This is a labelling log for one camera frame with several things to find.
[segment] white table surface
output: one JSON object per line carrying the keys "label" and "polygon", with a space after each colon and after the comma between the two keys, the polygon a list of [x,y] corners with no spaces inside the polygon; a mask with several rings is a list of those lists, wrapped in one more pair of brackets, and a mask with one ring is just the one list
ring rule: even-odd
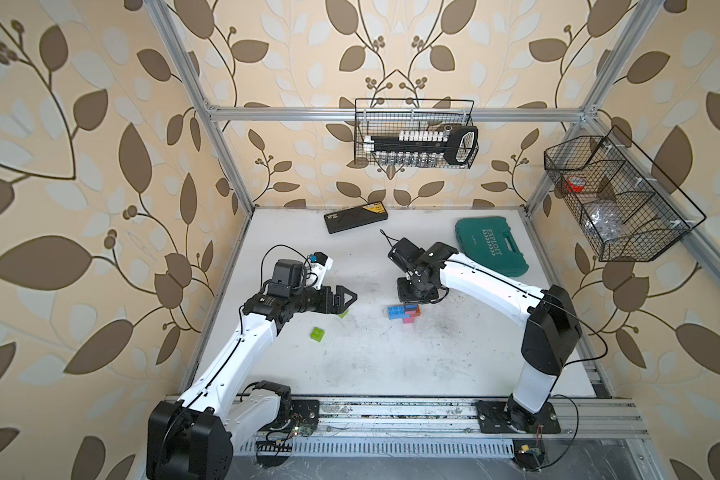
{"label": "white table surface", "polygon": [[[258,291],[259,265],[270,246],[287,244],[307,255],[321,251],[334,260],[324,285],[344,285],[358,294],[345,318],[297,313],[254,365],[245,384],[263,379],[302,395],[508,396],[520,375],[523,331],[513,321],[470,296],[452,290],[436,305],[422,305],[413,324],[389,320],[387,306],[399,305],[396,279],[403,276],[387,257],[393,238],[406,236],[424,248],[441,241],[458,248],[454,228],[460,218],[504,216],[530,266],[519,281],[548,287],[517,210],[390,210],[383,222],[330,235],[323,215],[330,210],[259,208],[234,268],[199,372],[208,367],[238,324],[237,310]],[[280,258],[274,249],[264,263],[270,278]],[[314,327],[321,342],[309,338]],[[574,351],[571,360],[578,359]],[[554,390],[594,396],[584,367],[566,368]]]}

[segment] clear plastic bag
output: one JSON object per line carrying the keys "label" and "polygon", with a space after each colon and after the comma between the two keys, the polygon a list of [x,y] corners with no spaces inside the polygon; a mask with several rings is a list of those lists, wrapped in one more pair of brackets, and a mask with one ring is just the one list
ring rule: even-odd
{"label": "clear plastic bag", "polygon": [[584,228],[596,230],[603,242],[614,240],[624,234],[624,227],[621,223],[619,207],[610,198],[595,200],[584,204],[584,210],[589,220]]}

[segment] hanging wire basket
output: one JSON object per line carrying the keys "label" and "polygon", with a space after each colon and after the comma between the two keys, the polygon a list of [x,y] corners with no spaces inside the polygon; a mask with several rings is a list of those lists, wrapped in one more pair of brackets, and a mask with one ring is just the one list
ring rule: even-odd
{"label": "hanging wire basket", "polygon": [[355,163],[470,168],[478,154],[473,106],[471,100],[358,98]]}
{"label": "hanging wire basket", "polygon": [[[706,215],[646,152],[652,175],[625,155],[629,137],[614,126],[547,148],[544,169],[576,218],[598,260],[650,262],[691,232]],[[685,215],[681,208],[691,210]]]}

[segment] yellow label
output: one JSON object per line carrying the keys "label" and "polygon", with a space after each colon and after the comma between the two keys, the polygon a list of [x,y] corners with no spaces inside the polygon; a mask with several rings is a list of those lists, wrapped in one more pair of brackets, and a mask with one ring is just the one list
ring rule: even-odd
{"label": "yellow label", "polygon": [[370,205],[364,205],[363,208],[366,210],[370,210],[374,214],[383,214],[386,210],[384,210],[384,205],[381,204],[381,202],[376,204],[370,204]]}

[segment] leaf wallpaper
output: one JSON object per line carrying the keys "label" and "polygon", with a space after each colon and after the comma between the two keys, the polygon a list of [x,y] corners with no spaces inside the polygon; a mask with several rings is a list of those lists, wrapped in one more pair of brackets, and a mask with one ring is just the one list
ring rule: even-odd
{"label": "leaf wallpaper", "polygon": [[244,222],[141,6],[0,2],[0,478],[144,464]]}
{"label": "leaf wallpaper", "polygon": [[[720,0],[664,2],[600,114],[654,157],[664,187],[674,191],[672,179],[701,206],[710,218],[700,228],[720,246]],[[720,480],[717,283],[681,244],[649,264],[596,262],[554,194],[536,219],[576,311],[610,345],[616,394],[636,400],[666,470]]]}
{"label": "leaf wallpaper", "polygon": [[576,108],[636,0],[167,0],[208,99]]}
{"label": "leaf wallpaper", "polygon": [[259,206],[390,207],[524,205],[544,173],[544,149],[563,137],[560,123],[478,123],[480,151],[467,170],[381,167],[355,158],[344,124],[230,121],[222,129]]}

